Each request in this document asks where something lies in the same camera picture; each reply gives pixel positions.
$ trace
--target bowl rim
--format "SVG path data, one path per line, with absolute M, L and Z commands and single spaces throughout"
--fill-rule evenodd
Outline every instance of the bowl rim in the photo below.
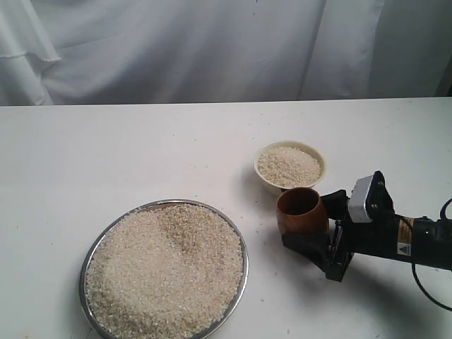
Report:
M 105 238 L 105 235 L 114 228 L 119 221 L 121 221 L 124 217 L 127 215 L 130 215 L 132 213 L 139 213 L 144 210 L 153 210 L 156 208 L 164 208 L 164 205 L 169 204 L 175 205 L 175 204 L 189 204 L 189 205 L 195 205 L 195 206 L 201 206 L 204 208 L 207 208 L 208 210 L 211 210 L 214 213 L 217 213 L 224 221 L 227 222 L 227 224 L 232 228 L 235 234 L 239 236 L 240 240 L 240 247 L 242 250 L 242 260 L 243 260 L 243 268 L 242 268 L 242 277 L 240 279 L 240 283 L 237 286 L 237 293 L 232 298 L 231 302 L 227 306 L 225 313 L 223 314 L 222 318 L 219 321 L 215 321 L 211 323 L 211 325 L 202 330 L 201 332 L 193 335 L 189 339 L 204 339 L 207 338 L 209 335 L 214 333 L 219 327 L 221 327 L 222 324 L 226 322 L 226 320 L 231 316 L 232 312 L 235 310 L 237 305 L 239 304 L 240 299 L 242 298 L 242 295 L 244 294 L 246 283 L 248 280 L 248 271 L 249 271 L 249 258 L 248 258 L 248 250 L 246 249 L 246 244 L 244 241 L 244 238 L 242 234 L 240 233 L 237 226 L 221 211 L 217 210 L 216 208 L 207 205 L 205 203 L 199 202 L 199 201 L 193 201 L 193 200 L 186 200 L 186 199 L 165 199 L 165 200 L 159 200 L 154 201 L 152 203 L 147 203 L 145 205 L 139 206 L 137 208 L 134 208 L 133 210 L 130 210 L 127 213 L 124 213 L 122 216 L 117 218 L 114 222 L 112 222 L 107 228 L 105 228 L 102 233 L 96 238 L 94 243 L 91 245 L 89 251 L 86 254 L 86 257 L 83 261 L 83 265 L 80 271 L 80 276 L 78 279 L 78 296 L 81 301 L 81 308 L 83 310 L 83 314 L 87 318 L 90 325 L 96 330 L 96 332 L 104 339 L 118 339 L 114 335 L 112 335 L 110 332 L 108 332 L 105 328 L 103 328 L 94 317 L 94 314 L 91 310 L 91 307 L 88 303 L 88 298 L 86 296 L 86 273 L 88 271 L 88 266 L 90 265 L 91 260 L 93 259 L 93 255 L 95 253 L 95 250 L 99 247 L 101 241 Z
M 266 179 L 261 174 L 261 171 L 259 171 L 259 168 L 258 168 L 258 160 L 261 157 L 261 155 L 264 152 L 264 150 L 267 150 L 270 147 L 277 147 L 278 145 L 282 145 L 283 143 L 294 143 L 294 144 L 297 144 L 297 145 L 302 145 L 305 148 L 310 149 L 311 151 L 313 151 L 314 153 L 316 153 L 318 155 L 318 157 L 321 159 L 321 161 L 323 163 L 323 166 L 321 164 L 320 176 L 319 176 L 319 178 L 316 181 L 314 181 L 314 182 L 312 182 L 312 183 L 310 183 L 309 185 L 306 185 L 306 186 L 285 187 L 285 186 L 277 185 L 277 184 L 269 181 L 268 179 Z M 296 140 L 276 140 L 276 141 L 272 141 L 270 143 L 265 144 L 264 146 L 260 147 L 256 151 L 256 153 L 254 154 L 254 171 L 257 173 L 257 175 L 262 180 L 264 180 L 264 182 L 266 182 L 267 184 L 269 184 L 269 185 L 271 185 L 273 187 L 276 187 L 276 188 L 279 188 L 279 189 L 282 189 L 282 190 L 294 189 L 294 188 L 297 188 L 297 187 L 312 187 L 312 186 L 317 185 L 323 179 L 323 177 L 325 176 L 325 173 L 326 173 L 326 160 L 325 160 L 325 157 L 322 155 L 322 153 L 320 153 L 316 148 L 312 147 L 311 145 L 309 145 L 307 143 L 302 143 L 301 141 L 296 141 Z

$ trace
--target white bowl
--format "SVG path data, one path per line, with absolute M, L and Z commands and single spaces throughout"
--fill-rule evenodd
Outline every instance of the white bowl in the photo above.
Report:
M 263 146 L 262 148 L 260 148 L 257 151 L 256 155 L 254 156 L 254 170 L 256 171 L 257 175 L 262 179 L 262 184 L 272 194 L 279 195 L 284 190 L 292 188 L 292 187 L 284 187 L 284 186 L 279 186 L 277 184 L 274 184 L 273 182 L 270 182 L 266 178 L 264 178 L 263 175 L 259 172 L 258 160 L 261 157 L 262 153 L 267 151 L 267 150 L 270 150 L 271 148 L 276 148 L 276 147 L 297 148 L 299 150 L 302 150 L 303 152 L 306 152 L 306 153 L 310 154 L 312 157 L 314 157 L 319 162 L 319 164 L 320 164 L 320 177 L 316 181 L 310 183 L 309 185 L 303 186 L 303 187 L 312 187 L 312 186 L 314 186 L 315 184 L 317 184 L 319 181 L 321 181 L 323 179 L 323 176 L 325 175 L 325 171 L 326 171 L 326 161 L 322 157 L 322 155 L 320 154 L 320 152 L 318 150 L 316 150 L 315 148 L 313 148 L 313 147 L 311 147 L 311 146 L 309 146 L 309 145 L 307 145 L 305 143 L 300 143 L 298 141 L 291 141 L 291 140 L 274 141 L 274 142 L 269 143 L 269 144 Z

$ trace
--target white backdrop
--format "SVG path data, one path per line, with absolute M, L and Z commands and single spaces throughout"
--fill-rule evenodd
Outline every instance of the white backdrop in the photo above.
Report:
M 3 105 L 431 96 L 452 55 L 449 0 L 31 3 L 0 2 Z

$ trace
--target white rice grain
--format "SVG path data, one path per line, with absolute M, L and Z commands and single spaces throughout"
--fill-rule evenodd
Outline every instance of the white rice grain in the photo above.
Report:
M 239 236 L 211 210 L 132 213 L 93 255 L 88 303 L 117 338 L 189 338 L 222 318 L 242 268 Z
M 258 170 L 271 183 L 286 188 L 309 186 L 321 174 L 317 159 L 293 147 L 266 150 L 258 159 Z

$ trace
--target bowl of rice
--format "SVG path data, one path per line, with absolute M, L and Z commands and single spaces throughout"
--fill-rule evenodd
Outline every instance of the bowl of rice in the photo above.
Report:
M 202 339 L 234 311 L 247 275 L 246 245 L 229 218 L 197 201 L 163 200 L 101 233 L 78 291 L 102 338 Z
M 322 180 L 326 162 L 320 152 L 298 141 L 274 141 L 258 150 L 254 170 L 272 194 L 312 187 Z

